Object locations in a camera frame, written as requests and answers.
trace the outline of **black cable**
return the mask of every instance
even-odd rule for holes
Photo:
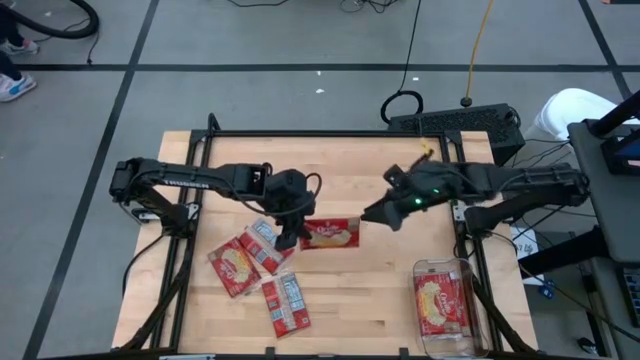
[[[563,146],[567,145],[568,143],[569,143],[569,141],[563,141],[563,142],[559,143],[558,145],[556,145],[554,147],[551,147],[551,148],[549,148],[547,150],[544,150],[544,151],[542,151],[542,152],[540,152],[540,153],[538,153],[536,155],[528,157],[528,158],[526,158],[524,160],[520,160],[517,163],[514,163],[512,166],[516,166],[516,165],[522,164],[523,162],[527,162],[527,161],[533,160],[533,159],[535,159],[537,157],[545,156],[545,155],[548,155],[549,153],[556,152],[556,151],[560,150]]]
[[[354,4],[353,9],[348,9],[347,7],[345,7],[345,3],[347,2],[352,2]],[[353,13],[357,13],[360,10],[362,10],[364,8],[364,4],[368,3],[373,10],[378,13],[378,14],[383,14],[385,11],[387,11],[387,8],[395,3],[397,3],[398,0],[389,0],[386,3],[379,3],[376,1],[372,1],[372,0],[342,0],[340,2],[340,10],[342,12],[345,12],[347,14],[353,14]]]
[[[197,214],[200,213],[200,210],[202,209],[202,204],[198,204],[198,209],[196,211],[193,212],[193,214],[191,214],[191,216],[189,216],[189,221],[193,220]],[[149,245],[145,246],[142,250],[140,250],[139,253],[137,253],[133,259],[131,259],[131,261],[129,261],[129,264],[127,265],[127,267],[124,270],[124,274],[122,275],[122,297],[124,298],[124,292],[127,290],[127,278],[129,277],[129,271],[131,271],[131,267],[133,266],[133,264],[138,260],[138,258],[140,256],[142,256],[144,253],[146,253],[147,251],[149,251],[152,247],[154,247],[156,244],[158,244],[160,242],[160,240],[162,240],[163,237],[167,236],[168,234],[162,233],[160,234],[160,236],[158,236],[157,239],[153,240]]]
[[[247,209],[252,210],[252,211],[254,211],[254,212],[256,212],[256,213],[258,213],[260,215],[276,217],[276,216],[285,216],[285,215],[295,214],[295,213],[299,212],[300,210],[306,208],[307,206],[309,206],[309,204],[311,202],[316,200],[316,198],[318,197],[318,194],[320,194],[320,189],[322,189],[322,176],[320,176],[320,174],[318,174],[318,173],[310,173],[309,175],[307,175],[306,178],[309,179],[312,176],[315,176],[318,179],[318,186],[316,187],[316,191],[313,193],[313,198],[311,200],[307,201],[306,203],[298,206],[297,208],[295,208],[293,210],[287,210],[287,211],[283,211],[283,212],[279,212],[279,213],[272,213],[272,212],[262,211],[262,210],[260,210],[258,208],[255,208],[255,207],[249,205],[249,203],[246,200],[244,200],[244,199],[242,199],[240,197],[240,194],[238,194],[236,189],[234,189],[233,186],[231,186],[231,184],[229,184],[228,181],[226,181],[225,179],[222,179],[222,178],[220,178],[220,179],[224,180],[228,184],[228,186],[231,188],[231,192],[233,192],[233,195],[236,198],[238,198],[238,201],[242,205],[244,205],[244,207],[246,207]]]
[[[547,166],[555,165],[555,164],[559,163],[562,159],[566,158],[569,155],[571,155],[571,151],[569,151],[568,153],[566,153],[566,154],[560,156],[559,158],[553,160],[552,162],[547,164]]]
[[[378,14],[382,14],[382,13],[384,13],[385,11],[387,11],[387,8],[388,8],[389,6],[391,6],[391,5],[393,5],[393,4],[395,4],[395,3],[397,3],[397,2],[398,2],[398,0],[389,0],[388,2],[386,2],[386,3],[382,4],[382,3],[379,3],[379,2],[375,2],[375,1],[373,1],[373,0],[363,0],[363,1],[364,1],[364,2],[366,2],[366,3],[369,3],[369,5],[371,5],[371,7],[373,8],[373,10],[374,10],[375,12],[377,12]],[[381,6],[381,7],[382,7],[382,9],[381,9],[381,10],[379,10],[379,9],[376,7],[376,5],[377,5],[377,6]]]
[[[550,209],[546,206],[542,207],[545,210],[554,210],[554,209]],[[584,216],[584,217],[592,217],[592,218],[597,218],[597,216],[595,215],[591,215],[591,214],[582,214],[582,213],[577,213],[577,212],[572,212],[572,211],[567,211],[567,210],[558,210],[559,213],[562,214],[567,214],[567,215],[575,215],[575,216]]]
[[[404,88],[404,83],[407,79],[407,72],[409,70],[409,61],[411,60],[411,52],[413,51],[413,40],[415,39],[415,36],[416,36],[416,27],[418,26],[418,17],[420,16],[421,6],[422,6],[422,0],[418,0],[418,7],[416,8],[416,15],[413,20],[413,29],[411,30],[411,41],[409,42],[409,52],[407,53],[407,61],[404,64],[404,73],[402,75],[402,83],[400,84],[400,88],[398,89],[398,91],[396,91],[395,94],[389,96],[389,98],[385,100],[384,103],[382,103],[382,107],[380,108],[380,117],[382,118],[382,121],[384,121],[387,124],[391,124],[391,120],[389,120],[389,117],[387,116],[387,107],[389,106],[389,104],[391,104],[393,100],[399,98],[400,96],[404,96],[404,95],[413,96],[416,99],[416,101],[418,101],[418,109],[416,110],[416,115],[422,113],[422,110],[424,110],[424,100],[422,99],[422,95],[420,95],[420,93],[413,90],[402,90]]]
[[[157,239],[153,240],[149,245],[145,246],[142,250],[140,250],[139,253],[137,253],[133,259],[131,259],[131,261],[129,261],[129,264],[127,265],[127,267],[124,270],[124,275],[122,275],[122,297],[124,298],[124,292],[127,290],[127,278],[129,277],[129,271],[131,270],[131,267],[133,266],[133,264],[136,262],[136,260],[138,260],[138,258],[140,256],[142,256],[142,254],[146,253],[147,251],[149,251],[152,247],[154,247],[156,244],[158,244],[160,242],[160,240],[162,240],[163,237],[165,237],[166,234],[160,234],[160,236],[158,236]]]
[[[86,19],[84,19],[82,21],[79,21],[79,22],[77,22],[75,24],[71,24],[71,25],[67,26],[66,28],[62,29],[62,31],[71,30],[76,26],[80,26],[80,25],[86,23],[87,21],[89,21],[89,18],[86,18]],[[53,36],[49,35],[49,36],[47,36],[45,38],[42,38],[42,39],[33,40],[33,42],[35,42],[35,43],[43,43],[45,41],[51,40],[52,38],[53,38]]]
[[[95,34],[100,27],[100,18],[98,17],[98,13],[96,13],[96,11],[84,0],[69,1],[78,5],[82,10],[84,10],[84,12],[87,13],[89,17],[89,24],[87,24],[87,26],[85,26],[84,28],[74,31],[53,29],[29,19],[28,17],[20,14],[13,9],[10,9],[4,4],[0,4],[0,12],[6,13],[16,22],[30,28],[31,30],[61,39],[82,39]]]
[[[124,207],[123,203],[118,203],[118,205],[120,206],[120,209],[122,209],[122,211],[124,211],[125,214],[127,214],[130,218],[132,218],[136,224],[138,225],[142,225],[142,223],[140,222],[140,219],[138,219],[137,217],[133,216],[133,214],[131,214],[131,212],[129,210],[127,210],[127,208]]]
[[[98,45],[98,41],[100,41],[100,30],[96,32],[96,37],[93,39],[93,44],[91,45],[91,49],[89,49],[89,53],[87,54],[87,64],[93,65],[93,59],[91,59],[91,54],[93,54],[93,49]]]
[[[402,75],[402,83],[398,92],[402,91],[404,83],[407,79],[407,71],[409,70],[409,61],[411,60],[411,52],[413,51],[413,39],[416,36],[416,27],[418,26],[418,17],[420,16],[420,6],[422,6],[422,0],[418,0],[418,7],[416,8],[416,16],[413,19],[413,29],[411,30],[411,41],[409,42],[409,52],[407,53],[407,61],[404,63],[404,74]]]
[[[75,24],[71,24],[71,25],[67,26],[66,28],[64,28],[62,31],[67,31],[67,30],[69,30],[71,28],[74,28],[76,26],[80,26],[80,25],[84,24],[87,21],[89,21],[89,18],[86,18],[86,19],[84,19],[84,20],[82,20],[80,22],[77,22]],[[93,54],[93,49],[95,49],[96,45],[98,45],[98,41],[100,40],[100,29],[98,29],[98,31],[96,31],[95,35],[96,36],[95,36],[95,38],[93,40],[93,44],[91,45],[91,48],[89,49],[89,52],[87,53],[86,62],[89,65],[93,65],[93,59],[91,59],[91,55]],[[33,42],[35,42],[35,43],[43,43],[45,41],[51,40],[52,38],[53,38],[53,36],[47,36],[47,37],[42,38],[42,39],[33,40]]]
[[[277,2],[277,3],[261,3],[261,4],[247,4],[247,5],[238,4],[234,0],[227,0],[227,1],[232,3],[233,5],[235,5],[237,7],[258,7],[258,6],[280,6],[280,5],[286,3],[289,0],[282,0],[282,1]]]
[[[522,267],[522,265],[518,264],[518,266],[520,267],[520,269],[527,275],[531,276],[532,278],[540,281],[543,284],[546,284],[547,286],[553,288],[554,290],[558,291],[559,293],[561,293],[562,295],[564,295],[567,299],[571,300],[573,303],[575,303],[576,305],[580,306],[581,308],[585,309],[587,312],[589,312],[591,315],[597,317],[600,321],[604,322],[605,324],[609,325],[612,329],[614,329],[615,331],[619,332],[620,334],[628,337],[629,339],[640,343],[640,337],[637,337],[635,335],[633,335],[632,333],[626,331],[625,329],[621,328],[620,326],[614,324],[613,322],[609,321],[608,319],[606,319],[604,316],[596,313],[592,308],[590,308],[589,306],[581,303],[578,299],[576,299],[575,297],[573,297],[572,295],[569,295],[566,291],[560,289],[559,287],[557,287],[556,285],[549,283],[549,282],[545,282],[544,280],[540,279],[539,277],[531,274],[531,272],[527,269],[525,269],[524,267]]]
[[[527,222],[527,220],[524,218],[524,216],[523,216],[523,217],[521,217],[521,218],[520,218],[520,220],[522,220],[522,222],[523,222],[525,225],[527,225],[527,226],[529,227],[529,229],[533,230],[534,232],[536,231],[536,229],[534,229],[534,228],[533,228],[533,226],[531,226],[531,225]],[[553,242],[552,242],[551,240],[549,240],[549,238],[548,238],[548,237],[546,237],[544,234],[542,234],[542,233],[540,233],[540,232],[539,232],[539,233],[537,233],[537,234],[538,234],[538,235],[540,235],[540,237],[541,237],[541,238],[543,238],[543,239],[547,242],[547,244],[549,244],[549,247],[553,247],[553,246],[554,246],[554,245],[553,245]],[[525,234],[524,236],[525,236],[527,239],[529,239],[529,240],[531,240],[531,241],[534,241],[533,239],[531,239],[530,237],[528,237],[526,234]]]
[[[562,149],[563,147],[564,147],[564,145],[560,145],[560,147],[558,147],[556,150],[553,150],[553,151],[551,151],[551,152],[549,152],[549,153],[547,153],[547,154],[542,155],[542,156],[540,157],[540,159],[538,159],[538,160],[537,160],[536,162],[534,162],[533,164],[529,165],[529,166],[528,166],[528,168],[532,168],[532,167],[534,167],[534,166],[538,165],[538,163],[539,163],[540,161],[544,160],[544,158],[546,158],[546,157],[547,157],[547,156],[549,156],[549,155],[555,154],[556,152],[560,151],[560,149]]]
[[[533,229],[534,227],[540,225],[543,221],[547,220],[548,218],[550,218],[551,216],[553,216],[553,214],[557,213],[558,211],[562,210],[564,206],[560,206],[557,209],[554,209],[552,212],[548,213],[547,215],[543,216],[540,220],[536,221],[533,225],[530,225],[528,228],[524,229],[524,231],[521,231],[518,235],[516,235],[513,238],[513,241],[516,241],[517,238],[519,238],[520,236],[522,236],[522,234],[526,233],[527,231]]]

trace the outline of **sneaker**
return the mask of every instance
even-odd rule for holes
[[[0,45],[0,50],[4,51],[9,56],[24,55],[24,54],[37,54],[40,50],[40,46],[31,40],[25,40],[22,46],[15,46],[8,40]]]
[[[38,85],[31,75],[22,74],[22,79],[13,80],[0,75],[0,102],[9,102],[28,93]]]

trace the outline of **red snack wrapper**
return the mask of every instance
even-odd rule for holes
[[[233,298],[248,290],[260,281],[260,273],[251,263],[237,238],[229,240],[209,253],[209,261],[213,265],[222,285]]]
[[[275,249],[277,236],[269,223],[258,219],[253,225],[247,226],[239,238],[247,252],[271,275],[275,274],[280,265],[295,251],[294,249],[277,251]]]
[[[458,321],[460,322],[460,330],[463,336],[471,336],[471,324],[469,323],[469,314],[467,313],[467,305],[464,298],[464,288],[462,287],[462,280],[455,278],[451,279],[453,286],[456,290],[458,300]]]
[[[300,250],[360,246],[360,218],[306,220],[311,239],[300,238]]]
[[[271,313],[276,337],[280,338],[311,326],[309,313],[294,274],[277,276],[273,280],[263,283],[262,291]]]
[[[454,281],[459,283],[459,280],[452,280],[448,272],[414,276],[420,334],[423,337],[462,336],[458,301],[460,286]]]

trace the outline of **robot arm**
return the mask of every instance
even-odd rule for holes
[[[450,200],[471,205],[491,200],[499,192],[523,193],[490,208],[466,209],[465,220],[473,234],[544,205],[578,206],[589,195],[586,177],[568,164],[507,169],[492,164],[440,163],[427,157],[407,172],[394,165],[383,177],[391,188],[367,207],[361,218],[389,225],[394,231],[400,229],[409,214]]]
[[[160,218],[165,232],[185,236],[193,230],[188,208],[169,202],[153,188],[155,185],[213,190],[245,206],[255,201],[264,211],[252,210],[272,216],[283,227],[275,244],[278,250],[294,246],[298,236],[309,237],[304,217],[315,211],[315,194],[307,190],[307,177],[297,170],[272,174],[270,164],[203,168],[144,158],[119,162],[109,187],[113,201],[135,201]]]

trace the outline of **black floor stripe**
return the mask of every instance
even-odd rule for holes
[[[127,64],[16,64],[21,71],[127,71]]]
[[[135,66],[140,60],[142,48],[144,47],[147,35],[149,34],[149,29],[151,28],[151,23],[153,22],[153,17],[155,16],[155,12],[158,7],[158,1],[159,0],[152,0],[149,4],[149,8],[147,9],[147,14],[144,22],[142,23],[140,33],[138,34],[138,39],[133,49],[133,53],[131,54],[129,65],[127,66],[127,72],[124,74],[120,90],[118,91],[118,95],[114,101],[111,114],[109,115],[109,120],[107,121],[102,139],[100,140],[100,145],[98,146],[96,156],[93,160],[91,171],[89,172],[89,177],[82,192],[80,203],[78,204],[73,221],[71,222],[71,227],[69,228],[69,233],[67,234],[67,239],[65,240],[64,247],[62,248],[62,253],[58,259],[58,264],[56,265],[55,272],[53,273],[51,283],[49,284],[49,289],[47,290],[42,307],[40,308],[40,313],[38,314],[35,326],[31,332],[29,343],[27,344],[24,356],[22,357],[23,360],[36,359],[40,352],[42,341],[44,340],[47,328],[49,327],[49,321],[53,315],[53,310],[58,301],[58,297],[60,296],[60,291],[62,290],[64,279],[67,276],[69,265],[73,258],[73,253],[75,252],[76,245],[78,244],[78,238],[82,231],[87,211],[91,205],[91,200],[107,156],[107,151],[109,150],[113,134],[116,126],[118,125],[120,113],[122,112],[129,88],[131,87],[131,82],[135,74]]]
[[[620,72],[618,68],[618,63],[616,59],[613,57],[613,53],[611,52],[611,48],[609,44],[607,44],[607,40],[604,38],[604,34],[600,29],[600,25],[598,25],[598,21],[596,20],[591,7],[587,0],[578,0],[580,3],[580,7],[582,8],[582,12],[584,13],[587,22],[589,23],[589,27],[591,28],[591,32],[593,32],[593,36],[595,36],[596,41],[598,42],[598,46],[600,47],[600,51],[602,51],[602,55],[604,59],[607,61],[607,65],[611,67],[611,73],[613,75],[613,79],[616,81],[616,85],[618,86],[618,91],[620,91],[620,95],[622,95],[623,99],[626,99],[631,96],[631,90],[629,90],[629,86]]]
[[[124,64],[21,64],[25,71],[127,71]],[[522,73],[589,73],[608,72],[615,67],[609,65],[504,65],[486,64],[474,66],[476,72],[522,72]],[[620,71],[640,72],[640,65],[618,66]],[[287,72],[287,71],[403,71],[404,64],[138,64],[135,71],[149,72]],[[423,72],[467,72],[464,64],[412,64],[410,71]]]

